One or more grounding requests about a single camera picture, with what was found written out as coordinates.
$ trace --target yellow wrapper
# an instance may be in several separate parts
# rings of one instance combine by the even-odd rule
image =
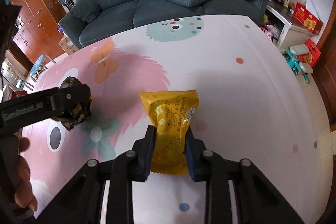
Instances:
[[[141,101],[157,129],[151,171],[185,175],[185,134],[199,100],[196,90],[140,92]]]

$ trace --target cartoon tablecloth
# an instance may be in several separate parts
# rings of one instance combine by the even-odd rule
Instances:
[[[91,88],[92,118],[71,132],[50,119],[24,128],[36,215],[88,159],[114,159],[143,138],[151,123],[141,90],[196,89],[194,136],[224,158],[251,159],[306,223],[315,216],[321,167],[305,99],[248,17],[176,18],[116,34],[49,68],[35,91],[68,76]],[[133,184],[135,223],[203,223],[204,205],[205,183],[188,175]]]

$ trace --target tile floor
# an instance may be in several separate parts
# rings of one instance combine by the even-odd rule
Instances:
[[[57,57],[55,59],[55,62],[59,62],[67,56],[68,55],[64,53],[61,56]],[[46,67],[49,68],[53,64],[54,63],[49,62],[46,65]],[[316,219],[314,219],[314,222],[312,222],[315,223],[323,214],[329,198],[330,185],[333,174],[333,168],[332,168],[333,155],[336,154],[336,131],[334,131],[332,134],[330,132],[327,112],[313,77],[310,76],[311,80],[310,84],[305,83],[302,75],[298,75],[297,79],[301,85],[302,92],[307,101],[307,106],[310,110],[311,119],[316,134],[316,140],[320,150],[320,158],[322,163],[321,184],[318,197],[320,204],[320,211],[316,212]],[[33,85],[35,84],[35,82],[29,76],[27,77],[26,81],[32,83]],[[24,87],[24,90],[26,90],[28,93],[32,92],[26,87]]]

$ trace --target hand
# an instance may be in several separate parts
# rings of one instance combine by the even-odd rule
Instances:
[[[20,139],[20,153],[26,151],[29,148],[30,141],[28,138]],[[28,207],[33,212],[37,210],[37,200],[32,192],[32,185],[30,184],[30,169],[27,161],[20,156],[19,164],[17,167],[19,177],[21,178],[21,183],[17,188],[17,191],[14,195],[16,204],[25,208]]]

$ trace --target green flower print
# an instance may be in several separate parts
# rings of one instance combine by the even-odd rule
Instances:
[[[82,144],[82,157],[88,156],[93,150],[97,150],[103,161],[116,158],[116,152],[108,137],[115,134],[120,127],[120,120],[108,118],[104,120],[99,108],[91,110],[92,116],[80,124],[82,132],[86,135]]]

